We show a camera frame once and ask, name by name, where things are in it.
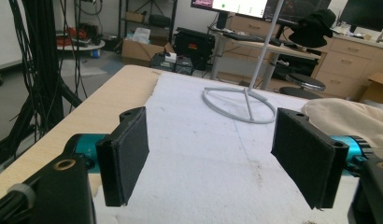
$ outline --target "drawer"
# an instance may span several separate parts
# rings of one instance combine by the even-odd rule
[[[372,59],[375,56],[377,48],[349,40],[335,38],[331,45],[331,50]]]
[[[371,60],[344,53],[329,52],[320,67],[320,71],[343,77],[362,77]]]
[[[233,16],[230,21],[229,29],[237,32],[242,31],[248,34],[265,35],[270,29],[270,22],[258,21],[256,19]]]
[[[232,42],[227,42],[224,47],[223,55],[227,57],[235,57],[239,59],[248,57],[250,58],[250,60],[254,61],[261,55],[261,52],[262,52],[261,49],[240,47],[240,46],[233,45]],[[269,59],[269,57],[270,57],[270,53],[264,54],[265,60]]]
[[[316,79],[325,84],[326,89],[324,93],[341,98],[350,97],[352,100],[359,100],[367,87],[367,83],[364,81],[350,77],[340,77],[325,72],[319,72]]]
[[[224,46],[223,53],[227,52],[248,56],[251,52],[251,48],[236,46],[231,41],[227,41],[226,45]]]

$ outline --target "cardboard box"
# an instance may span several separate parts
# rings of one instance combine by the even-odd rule
[[[136,64],[145,67],[150,66],[150,60],[156,53],[172,52],[171,45],[166,42],[164,45],[151,45],[136,42],[134,40],[124,39],[122,41],[122,60],[125,64]]]
[[[383,104],[383,74],[374,73],[368,78],[372,83],[361,97],[360,102],[363,100],[371,100]]]
[[[127,21],[143,22],[145,16],[136,12],[125,12],[125,19]]]

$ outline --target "wire stand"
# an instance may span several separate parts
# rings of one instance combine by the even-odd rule
[[[261,96],[259,93],[255,92],[255,91],[253,91],[253,85],[255,84],[256,78],[259,74],[259,70],[261,69],[263,57],[264,57],[265,52],[267,51],[267,46],[269,44],[270,37],[271,37],[271,35],[274,31],[274,28],[276,26],[279,11],[281,10],[283,2],[284,2],[284,0],[278,1],[277,9],[276,9],[276,12],[274,13],[273,20],[271,21],[271,26],[270,26],[269,32],[267,34],[267,37],[265,38],[262,52],[261,52],[261,55],[259,56],[259,60],[258,60],[258,63],[256,65],[255,71],[253,73],[252,80],[249,84],[249,88],[248,89],[244,88],[243,90],[239,90],[236,88],[210,88],[210,87],[205,88],[205,90],[203,92],[203,99],[206,102],[206,104],[209,107],[211,107],[213,110],[215,110],[215,111],[217,111],[217,112],[221,113],[222,115],[227,116],[229,118],[238,119],[238,120],[241,120],[244,122],[249,122],[249,123],[264,124],[264,123],[271,123],[271,122],[276,120],[276,109],[268,102],[267,98]],[[224,111],[223,109],[216,106],[207,97],[207,95],[210,91],[225,91],[225,92],[243,93],[245,95],[245,99],[246,99],[246,103],[247,103],[247,107],[248,107],[249,118],[242,118],[236,114]],[[270,119],[255,120],[255,118],[253,118],[253,115],[252,115],[252,108],[250,106],[249,97],[255,98],[255,99],[261,101],[262,103],[264,103],[265,105],[267,105],[271,109],[271,111],[273,112],[273,117]]]

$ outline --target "black case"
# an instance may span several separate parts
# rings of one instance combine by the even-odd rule
[[[206,64],[215,48],[215,36],[178,27],[174,51],[191,59],[194,69],[206,70]]]
[[[150,15],[149,24],[157,27],[169,27],[171,19],[162,15]]]

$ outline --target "white foam surface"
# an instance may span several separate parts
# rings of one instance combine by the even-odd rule
[[[98,223],[348,223],[357,179],[342,177],[334,209],[311,210],[271,155],[275,123],[229,119],[203,101],[219,82],[163,74],[146,103],[150,153],[128,206],[94,198]],[[256,91],[275,107],[300,111],[305,100]],[[232,112],[247,113],[244,95],[212,92]],[[252,101],[256,116],[270,109]]]

